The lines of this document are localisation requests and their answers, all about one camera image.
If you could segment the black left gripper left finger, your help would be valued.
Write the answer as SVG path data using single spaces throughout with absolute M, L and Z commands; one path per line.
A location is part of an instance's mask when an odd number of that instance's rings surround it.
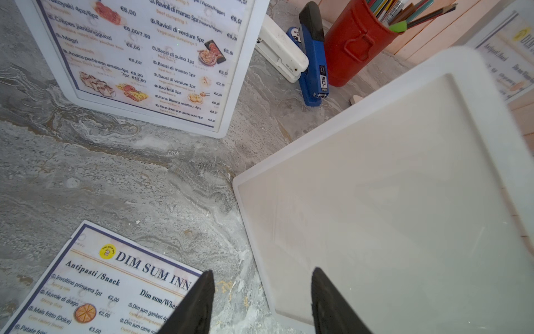
M 215 295 L 213 271 L 202 273 L 158 334 L 208 334 Z

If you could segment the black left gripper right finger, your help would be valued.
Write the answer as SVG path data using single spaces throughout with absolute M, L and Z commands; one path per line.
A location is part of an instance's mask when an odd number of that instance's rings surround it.
M 315 333 L 372 334 L 319 267 L 312 273 L 311 297 Z

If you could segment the dim sum inn menu sheet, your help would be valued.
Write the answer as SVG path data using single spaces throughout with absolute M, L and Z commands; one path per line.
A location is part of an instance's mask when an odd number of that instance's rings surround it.
M 202 272 L 83 221 L 2 333 L 157 333 Z

